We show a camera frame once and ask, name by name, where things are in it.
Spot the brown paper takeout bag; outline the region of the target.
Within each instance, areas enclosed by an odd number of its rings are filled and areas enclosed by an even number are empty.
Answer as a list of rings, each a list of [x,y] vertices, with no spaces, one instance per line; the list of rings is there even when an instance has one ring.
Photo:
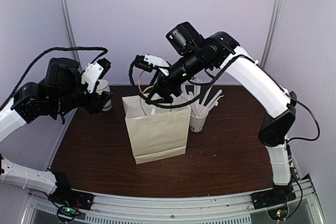
[[[138,95],[122,97],[125,123],[136,164],[184,155],[191,107],[162,109]]]

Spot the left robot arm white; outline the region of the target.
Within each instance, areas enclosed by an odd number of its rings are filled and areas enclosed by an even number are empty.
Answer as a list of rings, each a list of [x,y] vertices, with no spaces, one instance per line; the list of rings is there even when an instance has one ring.
[[[48,86],[41,82],[16,86],[1,105],[1,142],[14,140],[20,144],[31,140],[33,135],[24,128],[32,122],[49,118],[57,120],[77,108],[98,114],[111,97],[111,92],[98,92],[96,85],[85,82],[73,86]],[[1,183],[55,194],[64,205],[71,205],[76,199],[64,173],[20,165],[5,156],[1,156]]]

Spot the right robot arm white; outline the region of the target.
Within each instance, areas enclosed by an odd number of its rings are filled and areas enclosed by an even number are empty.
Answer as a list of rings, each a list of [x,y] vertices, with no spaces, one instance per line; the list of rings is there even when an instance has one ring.
[[[219,31],[204,38],[197,32],[178,29],[167,34],[181,58],[169,64],[163,58],[146,54],[150,69],[161,72],[149,97],[159,99],[148,104],[162,107],[181,95],[181,85],[202,70],[217,68],[236,79],[264,107],[266,115],[258,133],[265,145],[272,168],[273,184],[269,192],[272,203],[279,204],[289,196],[291,181],[290,158],[286,135],[296,118],[295,93],[288,92],[265,72],[248,52],[226,32]]]

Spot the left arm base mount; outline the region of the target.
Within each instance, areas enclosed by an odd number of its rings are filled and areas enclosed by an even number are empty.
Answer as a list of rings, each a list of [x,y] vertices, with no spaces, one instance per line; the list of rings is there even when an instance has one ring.
[[[68,178],[63,173],[54,173],[56,189],[53,193],[44,193],[57,208],[56,217],[63,223],[69,223],[81,215],[80,209],[90,210],[94,195],[73,190]]]

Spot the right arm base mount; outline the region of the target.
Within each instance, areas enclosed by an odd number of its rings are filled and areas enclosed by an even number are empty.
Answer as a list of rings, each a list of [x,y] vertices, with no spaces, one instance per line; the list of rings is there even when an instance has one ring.
[[[285,221],[289,217],[289,202],[297,198],[292,181],[285,186],[273,184],[272,189],[252,193],[254,209],[267,209],[268,217],[273,221]]]

